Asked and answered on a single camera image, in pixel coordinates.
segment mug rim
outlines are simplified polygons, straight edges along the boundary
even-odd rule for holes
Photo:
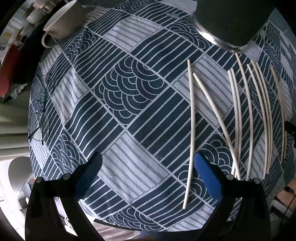
[[[56,21],[58,21],[66,12],[69,11],[70,8],[72,8],[72,6],[77,2],[78,0],[72,0],[69,3],[67,3],[66,5],[64,5],[63,7],[61,7],[54,15],[52,15],[52,17],[47,21],[47,23],[45,24],[43,31],[47,31],[52,25],[54,25],[56,23]],[[55,16],[58,15],[58,13],[62,12],[63,8],[67,5],[71,5],[61,16],[59,16],[51,25],[49,25],[47,27],[48,22]]]

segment black cable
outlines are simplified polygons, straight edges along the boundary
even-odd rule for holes
[[[286,211],[285,211],[283,217],[281,218],[280,226],[282,226],[283,220],[284,220],[284,218],[286,217],[286,213],[287,213],[287,211],[288,211],[290,205],[292,204],[292,202],[294,201],[295,198],[296,198],[296,194],[294,195],[294,197],[292,198],[291,202],[290,202],[289,205],[287,206],[287,209],[286,209]]]

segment chair backrest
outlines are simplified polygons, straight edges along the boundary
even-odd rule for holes
[[[12,189],[19,193],[25,183],[33,177],[30,157],[21,156],[14,159],[8,168],[8,178]]]

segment patterned tablecloth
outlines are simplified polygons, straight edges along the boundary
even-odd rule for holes
[[[180,231],[198,229],[217,205],[194,170],[189,205],[182,209],[190,146],[187,59],[216,103],[234,141],[234,106],[227,70],[239,81],[243,119],[241,176],[246,175],[250,123],[242,76],[234,54],[209,43],[190,24],[191,0],[128,0],[113,8],[97,6],[78,32],[45,52],[37,74],[55,79],[46,104],[49,137],[30,142],[36,177],[57,179],[72,173],[94,151],[103,167],[83,204],[101,220],[120,226]],[[266,78],[273,119],[270,173],[263,180],[268,200],[295,177],[295,154],[288,136],[281,154],[281,109],[296,122],[296,51],[270,21],[240,59],[246,70],[254,117],[251,178],[263,177],[264,135],[261,109],[246,64],[258,61]],[[34,93],[30,114],[36,111]],[[196,151],[228,173],[232,158],[221,127],[195,84]],[[232,217],[237,212],[236,203]]]

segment white cable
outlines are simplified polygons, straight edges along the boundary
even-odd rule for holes
[[[262,102],[262,97],[261,97],[261,93],[260,90],[258,88],[255,76],[253,74],[253,71],[251,70],[251,67],[249,64],[247,64],[248,70],[251,74],[257,95],[258,95],[258,99],[259,99],[259,103],[260,103],[260,108],[261,108],[261,113],[262,113],[262,120],[263,120],[263,126],[264,126],[264,137],[265,137],[265,158],[264,158],[264,170],[263,170],[263,179],[265,178],[265,174],[266,174],[266,169],[267,169],[267,146],[266,143],[268,143],[268,136],[267,136],[267,124],[266,124],[266,117],[265,117],[265,112],[264,112],[264,105]]]
[[[190,91],[190,109],[191,109],[191,135],[190,135],[190,155],[189,155],[189,168],[188,168],[188,176],[187,176],[187,184],[186,184],[186,191],[185,197],[183,202],[183,209],[186,208],[189,191],[190,191],[190,184],[192,178],[192,170],[193,170],[193,156],[194,156],[194,144],[195,144],[195,104],[194,104],[194,85],[193,85],[193,78],[192,78],[192,70],[191,70],[191,63],[190,60],[187,59],[188,65],[188,78],[189,78],[189,91]]]
[[[237,158],[238,141],[239,141],[239,116],[238,116],[238,109],[237,109],[237,95],[235,92],[234,81],[233,81],[233,77],[230,70],[228,70],[228,77],[230,81],[233,105],[234,105],[234,118],[235,118],[234,153],[235,153],[235,157]],[[232,162],[231,174],[234,175],[234,172],[235,172],[235,166],[234,166],[234,162]]]
[[[231,74],[234,82],[234,88],[237,96],[237,110],[238,110],[238,117],[239,117],[239,140],[238,140],[238,150],[237,150],[237,163],[240,164],[240,155],[242,151],[242,107],[240,103],[240,97],[239,97],[239,89],[237,87],[237,79],[235,77],[234,70],[231,69]]]
[[[216,106],[215,106],[215,103],[213,102],[211,96],[209,95],[208,91],[206,90],[205,86],[203,85],[203,83],[201,82],[201,80],[198,78],[198,76],[196,75],[196,73],[193,73],[193,77],[195,78],[196,82],[198,83],[199,87],[202,89],[203,93],[205,94],[205,97],[207,98],[208,102],[210,103],[220,125],[221,125],[221,128],[223,130],[223,133],[224,133],[224,136],[226,138],[226,141],[227,141],[227,144],[228,144],[228,147],[229,147],[229,150],[230,150],[230,153],[231,153],[231,156],[232,156],[232,161],[235,163],[235,169],[236,169],[236,173],[237,173],[237,179],[238,180],[241,180],[241,177],[240,177],[240,173],[239,173],[239,166],[237,164],[237,160],[236,160],[236,157],[235,157],[235,153],[234,153],[234,149],[233,149],[233,146],[232,146],[232,143],[231,143],[231,140],[230,140],[230,137],[229,137],[229,134],[227,132],[227,129],[225,127],[225,124],[222,120],[222,117],[220,116]]]
[[[268,165],[267,165],[267,174],[269,173],[270,169],[270,164],[271,164],[271,155],[272,155],[272,143],[273,143],[273,124],[272,124],[272,115],[271,115],[271,106],[270,106],[270,100],[269,100],[269,95],[267,91],[267,87],[265,84],[265,79],[263,77],[263,73],[259,67],[258,62],[256,62],[256,67],[259,70],[260,78],[263,83],[264,91],[265,91],[265,97],[267,100],[267,106],[268,106],[268,116],[269,116],[269,157],[268,157]]]
[[[239,69],[242,74],[242,79],[244,81],[244,87],[246,90],[248,108],[249,108],[249,117],[250,117],[250,147],[249,147],[249,158],[248,158],[248,167],[247,167],[247,175],[246,175],[246,181],[248,181],[249,176],[250,176],[250,169],[251,169],[251,162],[252,162],[252,155],[253,155],[253,143],[254,143],[253,108],[252,108],[252,102],[251,102],[251,96],[250,96],[247,78],[244,73],[244,68],[242,67],[242,63],[241,63],[237,53],[235,53],[235,57],[237,58],[237,62],[239,64]]]
[[[274,68],[272,66],[270,66],[270,70],[272,72],[272,75],[274,77],[274,81],[276,83],[276,88],[278,91],[278,96],[279,96],[279,104],[281,106],[281,128],[282,128],[282,141],[281,141],[281,159],[280,159],[280,164],[283,161],[283,155],[284,155],[284,149],[285,149],[285,117],[284,117],[284,111],[283,111],[283,102],[281,99],[281,94],[280,94],[280,88],[279,88],[279,81],[277,79],[276,73],[274,71]]]
[[[259,72],[254,64],[254,61],[251,60],[251,64],[253,66],[253,69],[255,71],[258,83],[259,83],[259,87],[261,90],[261,95],[262,95],[262,99],[263,99],[263,103],[264,103],[264,111],[266,113],[266,123],[267,123],[267,142],[265,143],[265,145],[267,146],[267,153],[265,153],[265,155],[267,156],[267,167],[266,167],[266,173],[268,173],[268,166],[269,166],[269,161],[271,160],[270,158],[270,149],[271,149],[271,137],[270,137],[270,118],[269,118],[269,111],[268,111],[268,105],[267,105],[267,97],[266,97],[266,93],[263,87],[263,83],[261,81]]]

